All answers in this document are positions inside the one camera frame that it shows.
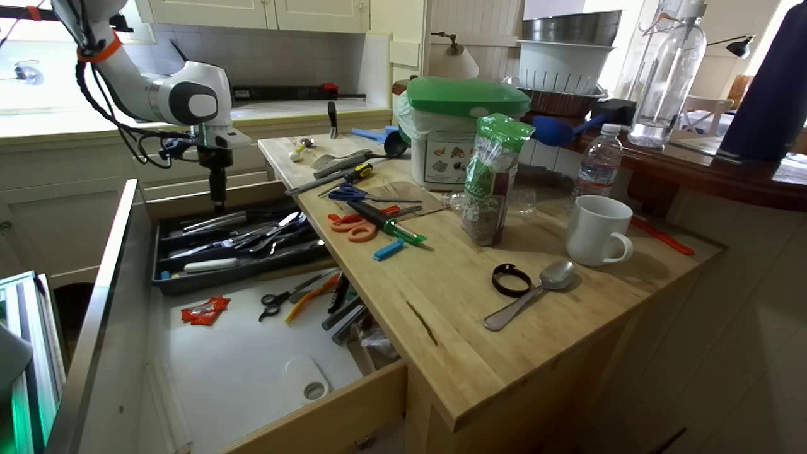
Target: white lid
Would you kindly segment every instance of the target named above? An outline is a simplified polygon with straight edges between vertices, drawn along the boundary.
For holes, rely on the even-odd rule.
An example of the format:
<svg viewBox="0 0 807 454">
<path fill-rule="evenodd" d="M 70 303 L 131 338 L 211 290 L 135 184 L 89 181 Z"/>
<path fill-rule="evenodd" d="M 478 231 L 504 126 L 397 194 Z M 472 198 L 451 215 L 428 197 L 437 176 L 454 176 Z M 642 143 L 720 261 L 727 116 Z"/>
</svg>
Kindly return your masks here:
<svg viewBox="0 0 807 454">
<path fill-rule="evenodd" d="M 609 136 L 617 136 L 621 130 L 622 127 L 619 124 L 606 123 L 603 124 L 603 128 L 600 130 L 600 133 Z"/>
<path fill-rule="evenodd" d="M 679 19 L 687 17 L 704 17 L 706 13 L 706 0 L 691 0 L 678 11 Z"/>
</svg>

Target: black scissors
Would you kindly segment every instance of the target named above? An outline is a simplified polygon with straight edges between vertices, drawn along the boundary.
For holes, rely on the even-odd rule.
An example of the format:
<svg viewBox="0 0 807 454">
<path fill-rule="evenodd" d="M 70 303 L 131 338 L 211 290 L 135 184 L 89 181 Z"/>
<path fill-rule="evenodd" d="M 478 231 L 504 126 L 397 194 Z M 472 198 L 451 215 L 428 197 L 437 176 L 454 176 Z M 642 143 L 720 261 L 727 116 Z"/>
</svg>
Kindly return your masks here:
<svg viewBox="0 0 807 454">
<path fill-rule="evenodd" d="M 297 287 L 292 288 L 291 290 L 286 290 L 285 292 L 275 295 L 273 293 L 267 293 L 264 296 L 261 296 L 261 303 L 266 306 L 261 313 L 261 316 L 257 318 L 259 322 L 263 322 L 263 319 L 266 317 L 272 317 L 274 315 L 278 315 L 280 313 L 280 305 L 283 304 L 283 301 L 289 299 L 294 293 L 303 290 L 304 288 L 308 287 L 309 285 L 315 283 L 317 280 L 322 279 L 326 275 L 330 274 L 331 272 L 325 272 L 321 275 L 316 275 L 309 280 L 306 280 L 302 284 L 298 285 Z"/>
</svg>

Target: orange scissors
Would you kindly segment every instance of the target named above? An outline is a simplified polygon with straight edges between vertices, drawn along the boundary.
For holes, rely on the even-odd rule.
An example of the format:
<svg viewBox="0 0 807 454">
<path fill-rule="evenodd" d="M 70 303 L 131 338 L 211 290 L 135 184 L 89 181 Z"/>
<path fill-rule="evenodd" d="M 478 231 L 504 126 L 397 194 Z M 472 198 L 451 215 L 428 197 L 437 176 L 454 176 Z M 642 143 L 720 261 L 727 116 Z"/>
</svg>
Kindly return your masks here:
<svg viewBox="0 0 807 454">
<path fill-rule="evenodd" d="M 398 205 L 392 205 L 381 211 L 389 216 L 394 216 L 400 211 L 400 207 Z M 344 217 L 337 214 L 329 214 L 328 219 L 331 220 L 331 230 L 334 232 L 347 233 L 348 239 L 352 242 L 368 242 L 378 234 L 378 227 L 358 214 Z"/>
</svg>

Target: bag of seeds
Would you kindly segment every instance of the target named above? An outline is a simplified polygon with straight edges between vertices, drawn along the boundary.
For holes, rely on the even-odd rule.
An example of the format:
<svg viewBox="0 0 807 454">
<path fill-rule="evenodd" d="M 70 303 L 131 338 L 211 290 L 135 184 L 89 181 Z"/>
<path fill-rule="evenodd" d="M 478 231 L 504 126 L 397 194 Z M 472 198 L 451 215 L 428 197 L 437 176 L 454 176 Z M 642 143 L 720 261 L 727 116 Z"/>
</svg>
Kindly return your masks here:
<svg viewBox="0 0 807 454">
<path fill-rule="evenodd" d="M 495 113 L 476 121 L 474 156 L 466 169 L 462 229 L 480 246 L 501 241 L 518 153 L 535 128 Z"/>
</svg>

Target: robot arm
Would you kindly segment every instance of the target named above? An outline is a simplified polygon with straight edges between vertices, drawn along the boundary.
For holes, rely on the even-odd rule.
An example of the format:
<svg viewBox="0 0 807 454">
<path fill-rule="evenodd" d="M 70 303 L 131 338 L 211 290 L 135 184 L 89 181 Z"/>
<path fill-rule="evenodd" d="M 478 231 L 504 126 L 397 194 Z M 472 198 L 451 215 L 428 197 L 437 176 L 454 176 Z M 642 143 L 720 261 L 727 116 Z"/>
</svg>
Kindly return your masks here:
<svg viewBox="0 0 807 454">
<path fill-rule="evenodd" d="M 79 60 L 98 70 L 121 111 L 140 120 L 190 127 L 190 134 L 182 134 L 190 139 L 183 139 L 184 146 L 180 148 L 196 145 L 199 163 L 211 170 L 211 198 L 216 211 L 221 212 L 226 187 L 224 168 L 232 164 L 232 149 L 251 143 L 232 126 L 227 74 L 218 66 L 195 61 L 186 62 L 167 77 L 142 74 L 109 27 L 109 18 L 126 1 L 52 0 L 52 6 L 76 40 Z"/>
</svg>

